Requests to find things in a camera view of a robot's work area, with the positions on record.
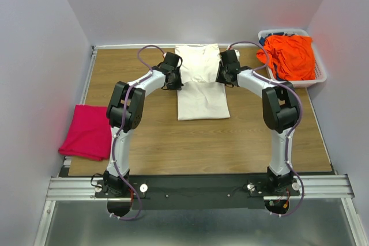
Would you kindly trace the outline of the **white t shirt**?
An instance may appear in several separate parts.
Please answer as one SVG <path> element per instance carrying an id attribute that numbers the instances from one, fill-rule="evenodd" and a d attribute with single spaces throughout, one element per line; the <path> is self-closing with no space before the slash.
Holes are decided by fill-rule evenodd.
<path id="1" fill-rule="evenodd" d="M 216 82 L 219 46 L 181 45 L 175 47 L 175 53 L 183 59 L 180 67 L 183 86 L 177 93 L 178 120 L 229 118 L 225 86 Z"/>

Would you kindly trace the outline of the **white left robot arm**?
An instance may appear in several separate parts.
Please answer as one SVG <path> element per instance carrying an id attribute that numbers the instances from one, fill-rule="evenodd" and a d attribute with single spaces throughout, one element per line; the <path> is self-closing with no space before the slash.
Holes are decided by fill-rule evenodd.
<path id="1" fill-rule="evenodd" d="M 111 152 L 103 183 L 115 197 L 124 196 L 129 184 L 129 153 L 133 131 L 141 122 L 146 96 L 158 89 L 180 90 L 182 58 L 174 53 L 163 54 L 163 61 L 150 67 L 141 78 L 128 83 L 117 82 L 107 107 L 111 127 Z"/>

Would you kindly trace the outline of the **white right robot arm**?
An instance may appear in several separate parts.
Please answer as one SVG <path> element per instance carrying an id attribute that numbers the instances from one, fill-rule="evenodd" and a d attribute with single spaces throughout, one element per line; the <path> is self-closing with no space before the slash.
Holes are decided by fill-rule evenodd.
<path id="1" fill-rule="evenodd" d="M 301 121 L 301 101 L 290 82 L 272 81 L 240 65 L 235 50 L 220 53 L 216 82 L 245 88 L 262 99 L 262 116 L 272 132 L 272 159 L 264 187 L 278 195 L 293 183 L 292 139 Z"/>

